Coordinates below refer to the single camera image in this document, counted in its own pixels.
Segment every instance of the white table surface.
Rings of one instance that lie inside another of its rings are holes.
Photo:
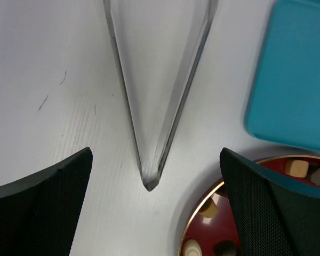
[[[146,2],[134,0],[141,9]],[[173,18],[183,3],[160,6]],[[243,127],[272,3],[220,0],[162,179],[149,193],[134,159],[102,1],[0,0],[0,185],[89,146],[93,168],[71,255],[175,255],[190,210],[220,178],[223,147],[250,159],[299,152]],[[135,17],[140,34],[159,27]],[[167,30],[176,42],[171,26],[161,33]],[[171,45],[159,45],[150,70],[171,65],[162,57]],[[142,58],[153,52],[143,50],[134,63],[141,80],[150,76]],[[151,79],[161,77],[152,71]]]

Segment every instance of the black mesh pad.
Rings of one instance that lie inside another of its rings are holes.
[[[0,187],[0,255],[69,255],[92,165],[86,148]]]
[[[220,166],[243,255],[320,255],[319,188],[229,149]]]

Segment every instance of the blue square box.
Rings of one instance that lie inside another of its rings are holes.
[[[274,5],[245,126],[259,139],[320,151],[320,0]]]

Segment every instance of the transparent acrylic piece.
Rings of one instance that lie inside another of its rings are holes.
[[[217,2],[103,0],[137,164],[148,191],[160,181]]]

